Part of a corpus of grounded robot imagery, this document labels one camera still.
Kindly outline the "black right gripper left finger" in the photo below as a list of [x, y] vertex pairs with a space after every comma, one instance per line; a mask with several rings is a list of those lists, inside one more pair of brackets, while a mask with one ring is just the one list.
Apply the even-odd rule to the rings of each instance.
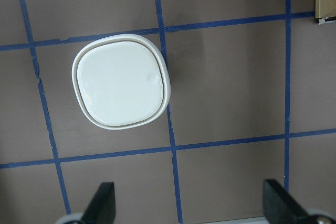
[[82, 223], [113, 224], [116, 218], [114, 182], [101, 183], [85, 209]]

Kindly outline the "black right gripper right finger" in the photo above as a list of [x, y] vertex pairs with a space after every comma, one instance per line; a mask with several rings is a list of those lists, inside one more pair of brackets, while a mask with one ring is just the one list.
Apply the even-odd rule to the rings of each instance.
[[275, 179], [263, 181], [263, 214], [268, 223], [335, 223], [321, 213], [309, 213]]

